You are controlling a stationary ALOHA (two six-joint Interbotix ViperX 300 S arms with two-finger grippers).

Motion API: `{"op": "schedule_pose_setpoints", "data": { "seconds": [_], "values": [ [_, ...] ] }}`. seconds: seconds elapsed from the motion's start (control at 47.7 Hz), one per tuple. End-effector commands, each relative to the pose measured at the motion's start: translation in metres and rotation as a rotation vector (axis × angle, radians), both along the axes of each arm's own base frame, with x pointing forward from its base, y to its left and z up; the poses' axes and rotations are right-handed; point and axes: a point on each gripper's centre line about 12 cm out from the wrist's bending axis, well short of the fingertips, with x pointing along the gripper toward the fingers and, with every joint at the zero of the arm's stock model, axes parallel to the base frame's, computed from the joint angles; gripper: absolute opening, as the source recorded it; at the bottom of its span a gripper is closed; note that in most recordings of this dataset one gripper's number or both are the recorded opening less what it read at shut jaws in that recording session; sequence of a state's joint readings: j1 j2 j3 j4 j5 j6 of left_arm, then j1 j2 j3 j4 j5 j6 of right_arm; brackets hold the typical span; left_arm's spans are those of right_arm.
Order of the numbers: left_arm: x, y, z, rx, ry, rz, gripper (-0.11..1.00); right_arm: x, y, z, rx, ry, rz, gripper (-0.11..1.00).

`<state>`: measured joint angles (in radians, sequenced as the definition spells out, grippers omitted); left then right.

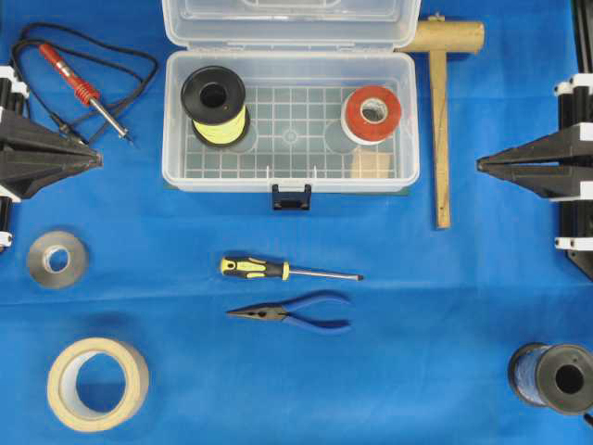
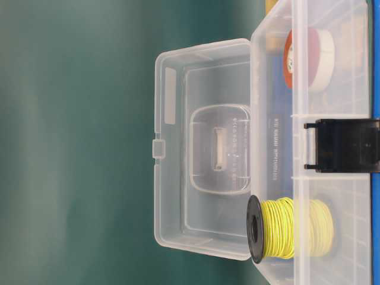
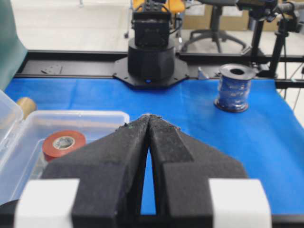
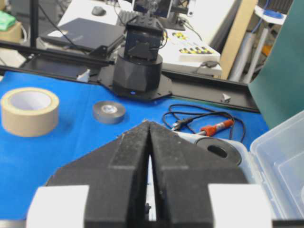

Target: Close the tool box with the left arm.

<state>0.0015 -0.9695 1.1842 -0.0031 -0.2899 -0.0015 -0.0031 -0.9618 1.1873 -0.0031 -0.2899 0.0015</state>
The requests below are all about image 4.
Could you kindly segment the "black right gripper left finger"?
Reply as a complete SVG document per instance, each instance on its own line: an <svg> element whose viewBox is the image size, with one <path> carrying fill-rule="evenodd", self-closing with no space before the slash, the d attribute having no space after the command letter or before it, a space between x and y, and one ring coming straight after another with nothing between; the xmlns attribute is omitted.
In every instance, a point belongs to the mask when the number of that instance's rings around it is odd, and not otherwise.
<svg viewBox="0 0 304 228"><path fill-rule="evenodd" d="M150 123L59 168L30 205L28 228L125 228L144 216Z"/></svg>

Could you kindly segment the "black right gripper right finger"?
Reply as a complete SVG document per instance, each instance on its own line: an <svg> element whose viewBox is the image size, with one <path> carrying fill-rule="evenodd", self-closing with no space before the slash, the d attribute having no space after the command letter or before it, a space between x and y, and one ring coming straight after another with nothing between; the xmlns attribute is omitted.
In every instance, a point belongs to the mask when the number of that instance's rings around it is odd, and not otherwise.
<svg viewBox="0 0 304 228"><path fill-rule="evenodd" d="M270 228L266 195L235 162L151 122L158 225L163 228Z"/></svg>

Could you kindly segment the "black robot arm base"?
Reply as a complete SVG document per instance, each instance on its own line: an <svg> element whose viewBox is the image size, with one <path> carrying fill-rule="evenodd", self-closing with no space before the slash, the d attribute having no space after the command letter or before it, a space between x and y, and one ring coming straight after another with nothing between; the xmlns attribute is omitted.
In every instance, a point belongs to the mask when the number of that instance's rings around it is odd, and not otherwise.
<svg viewBox="0 0 304 228"><path fill-rule="evenodd" d="M124 47L118 49L113 65L100 69L97 81L115 95L150 101L172 95L172 81L162 74L159 50L167 44L167 30L158 18L171 13L192 16L189 6L172 0L133 0L138 15L126 22Z"/></svg>

